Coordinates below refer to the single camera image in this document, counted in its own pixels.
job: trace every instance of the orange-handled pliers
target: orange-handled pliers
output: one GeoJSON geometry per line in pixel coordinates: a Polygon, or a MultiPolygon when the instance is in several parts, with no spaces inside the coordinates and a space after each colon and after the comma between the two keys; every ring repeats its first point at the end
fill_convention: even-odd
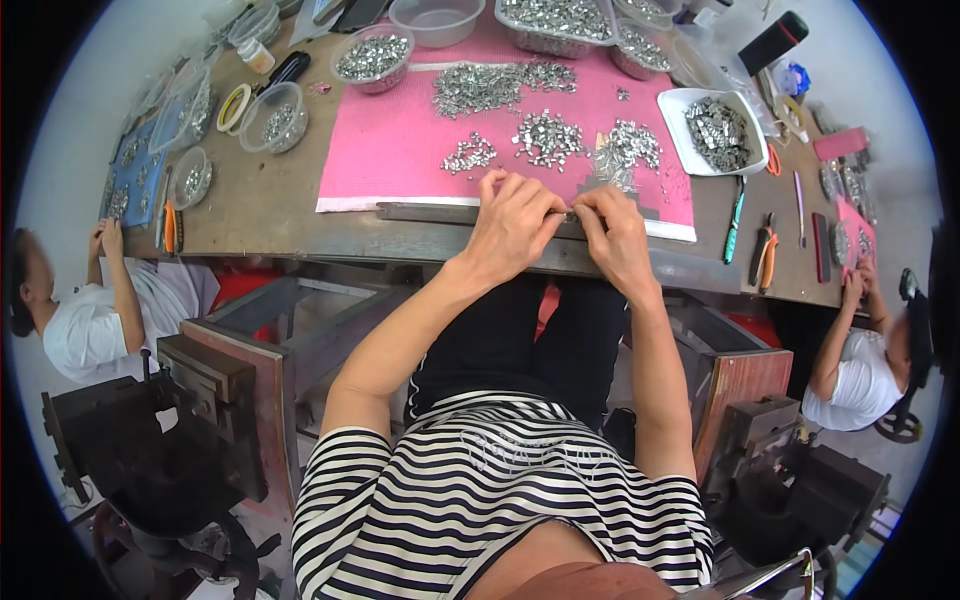
{"type": "Polygon", "coordinates": [[[774,150],[773,144],[767,142],[767,151],[770,158],[767,160],[767,173],[773,173],[774,177],[780,176],[780,155],[774,150]]]}
{"type": "Polygon", "coordinates": [[[750,284],[756,285],[760,282],[760,294],[766,294],[770,282],[774,278],[774,261],[776,259],[777,244],[780,240],[777,238],[777,215],[770,213],[767,215],[767,224],[763,227],[756,238],[756,248],[754,249],[754,259],[750,263],[750,284]]]}

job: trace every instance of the pink mat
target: pink mat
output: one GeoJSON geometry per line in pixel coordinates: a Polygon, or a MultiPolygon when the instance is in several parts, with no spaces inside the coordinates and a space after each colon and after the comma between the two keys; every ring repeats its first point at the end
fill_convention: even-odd
{"type": "MultiPolygon", "coordinates": [[[[492,19],[491,14],[481,15],[485,16],[492,19]]],[[[506,42],[499,23],[483,25],[478,23],[468,40],[450,48],[422,53],[418,49],[414,59],[504,62],[532,58],[506,42]]],[[[540,114],[549,108],[551,116],[561,114],[567,124],[583,128],[584,145],[590,148],[597,132],[610,132],[617,118],[647,125],[663,148],[659,175],[645,164],[634,169],[640,204],[660,213],[657,221],[649,221],[648,233],[696,241],[690,178],[657,106],[657,95],[673,87],[670,79],[666,75],[648,82],[632,79],[610,62],[603,49],[582,60],[562,62],[575,70],[577,92],[544,93],[524,88],[525,98],[518,109],[524,114],[540,114]],[[630,91],[629,101],[617,100],[618,87],[630,91]]],[[[317,212],[373,210],[377,202],[386,201],[477,204],[476,183],[486,169],[474,168],[451,176],[440,168],[444,157],[456,150],[457,142],[468,140],[471,132],[486,137],[497,150],[491,167],[502,164],[508,171],[536,177],[568,204],[573,201],[577,185],[592,176],[586,155],[570,156],[563,173],[557,165],[547,169],[528,164],[526,154],[515,157],[519,147],[511,138],[516,135],[520,117],[506,108],[456,120],[436,116],[431,99],[438,69],[439,65],[414,65],[400,85],[383,94],[366,95],[349,88],[344,91],[321,179],[317,212]]]]}
{"type": "MultiPolygon", "coordinates": [[[[871,246],[874,250],[873,260],[874,266],[876,266],[876,235],[874,234],[874,228],[860,216],[855,206],[849,204],[846,200],[842,200],[840,197],[837,198],[837,218],[840,220],[840,223],[843,224],[844,230],[847,232],[847,238],[850,240],[850,249],[847,251],[847,264],[855,265],[857,261],[863,257],[863,252],[860,250],[860,228],[863,228],[872,242],[871,246]]],[[[846,280],[849,270],[849,268],[843,267],[844,280],[846,280]]]]}

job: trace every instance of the scissors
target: scissors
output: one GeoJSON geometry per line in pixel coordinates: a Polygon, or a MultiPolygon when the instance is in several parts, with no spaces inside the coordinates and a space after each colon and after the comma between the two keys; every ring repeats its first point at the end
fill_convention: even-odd
{"type": "Polygon", "coordinates": [[[767,160],[767,173],[773,173],[774,177],[780,176],[780,155],[774,150],[773,145],[767,142],[767,150],[770,152],[770,159],[767,160]]]}

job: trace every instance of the wooden board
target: wooden board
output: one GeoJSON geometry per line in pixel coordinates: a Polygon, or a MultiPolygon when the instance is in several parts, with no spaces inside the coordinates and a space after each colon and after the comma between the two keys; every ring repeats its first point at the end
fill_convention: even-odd
{"type": "Polygon", "coordinates": [[[703,485],[707,476],[710,456],[720,437],[727,407],[737,402],[757,402],[764,396],[785,394],[792,365],[793,352],[782,349],[716,357],[710,396],[700,433],[693,445],[699,485],[703,485]]]}
{"type": "MultiPolygon", "coordinates": [[[[271,52],[277,62],[294,50],[307,52],[312,61],[298,83],[306,89],[312,83],[326,82],[331,89],[317,100],[306,99],[310,114],[306,136],[294,149],[282,155],[247,153],[236,137],[217,132],[211,126],[201,146],[214,164],[213,183],[206,198],[183,213],[183,254],[260,254],[299,259],[407,263],[443,262],[455,255],[467,243],[468,227],[384,222],[379,221],[373,212],[314,212],[333,123],[343,93],[343,84],[330,75],[329,57],[344,36],[324,36],[288,49],[287,40],[293,31],[294,20],[281,21],[281,35],[271,46],[271,52]]],[[[227,51],[214,65],[211,80],[223,101],[239,84],[263,82],[265,78],[257,77],[236,52],[227,51]]],[[[819,137],[818,132],[811,132],[811,138],[819,137]]],[[[814,211],[835,214],[820,187],[820,161],[812,146],[797,139],[786,149],[776,143],[775,147],[780,153],[782,175],[775,178],[761,171],[750,176],[747,183],[740,218],[740,239],[733,256],[733,263],[740,268],[741,292],[756,293],[756,288],[748,283],[756,230],[762,226],[766,213],[774,211],[778,215],[780,247],[776,274],[767,296],[838,306],[839,271],[827,285],[817,283],[816,276],[811,214],[814,211]],[[799,225],[794,170],[801,174],[804,184],[808,242],[803,251],[797,244],[799,225]]],[[[170,153],[167,160],[176,164],[182,154],[170,153]]],[[[650,247],[719,260],[723,256],[733,201],[738,192],[736,180],[731,177],[693,177],[691,190],[697,243],[651,238],[650,247]]],[[[155,223],[148,228],[133,228],[127,232],[127,255],[157,256],[154,227],[155,223]]],[[[589,257],[587,245],[579,240],[551,241],[535,267],[567,275],[600,275],[589,257]]]]}

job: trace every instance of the striped shirt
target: striped shirt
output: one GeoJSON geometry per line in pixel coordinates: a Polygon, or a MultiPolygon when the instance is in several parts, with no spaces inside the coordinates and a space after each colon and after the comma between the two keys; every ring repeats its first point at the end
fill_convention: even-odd
{"type": "Polygon", "coordinates": [[[317,442],[294,518],[297,583],[303,598],[464,598],[549,519],[677,591],[709,581],[692,481],[647,478],[559,404],[475,392],[437,402],[393,451],[362,427],[317,442]]]}

